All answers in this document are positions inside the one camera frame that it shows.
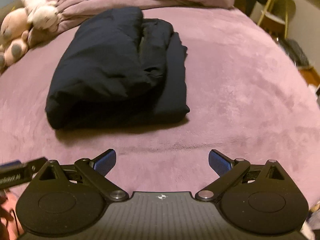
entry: metal screw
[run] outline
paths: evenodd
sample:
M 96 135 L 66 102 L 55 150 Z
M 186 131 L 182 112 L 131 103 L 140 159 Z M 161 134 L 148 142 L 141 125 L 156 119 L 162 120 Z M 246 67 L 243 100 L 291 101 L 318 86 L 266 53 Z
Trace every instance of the metal screw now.
M 126 196 L 125 192 L 123 190 L 115 190 L 110 193 L 110 197 L 115 199 L 121 199 Z
M 210 190 L 201 190 L 198 192 L 198 196 L 203 199 L 212 198 L 214 196 L 214 193 Z

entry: dark clothing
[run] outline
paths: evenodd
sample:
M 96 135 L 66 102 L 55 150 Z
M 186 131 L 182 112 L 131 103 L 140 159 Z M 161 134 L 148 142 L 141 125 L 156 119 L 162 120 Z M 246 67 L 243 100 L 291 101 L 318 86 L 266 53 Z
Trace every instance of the dark clothing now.
M 170 23 L 139 8 L 84 22 L 53 75 L 46 112 L 60 128 L 178 122 L 189 108 L 186 47 Z

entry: black bag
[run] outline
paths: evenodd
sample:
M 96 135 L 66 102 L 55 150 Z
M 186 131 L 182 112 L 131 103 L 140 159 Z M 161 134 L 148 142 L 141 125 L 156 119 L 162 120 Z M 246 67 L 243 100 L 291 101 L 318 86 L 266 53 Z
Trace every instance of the black bag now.
M 309 60 L 295 40 L 279 38 L 280 47 L 297 67 L 309 67 Z

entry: beige wall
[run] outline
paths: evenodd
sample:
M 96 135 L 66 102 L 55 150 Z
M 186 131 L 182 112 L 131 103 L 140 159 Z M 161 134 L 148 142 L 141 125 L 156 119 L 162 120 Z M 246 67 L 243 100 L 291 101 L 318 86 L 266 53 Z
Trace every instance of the beige wall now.
M 294 0 L 288 37 L 295 39 L 320 73 L 320 0 Z

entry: wooden floor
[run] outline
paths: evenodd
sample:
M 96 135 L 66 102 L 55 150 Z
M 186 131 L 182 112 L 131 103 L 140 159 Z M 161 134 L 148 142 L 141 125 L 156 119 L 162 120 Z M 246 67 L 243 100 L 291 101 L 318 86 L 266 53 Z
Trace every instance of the wooden floor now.
M 314 68 L 301 69 L 299 72 L 308 84 L 313 84 L 316 87 L 320 85 L 320 76 Z

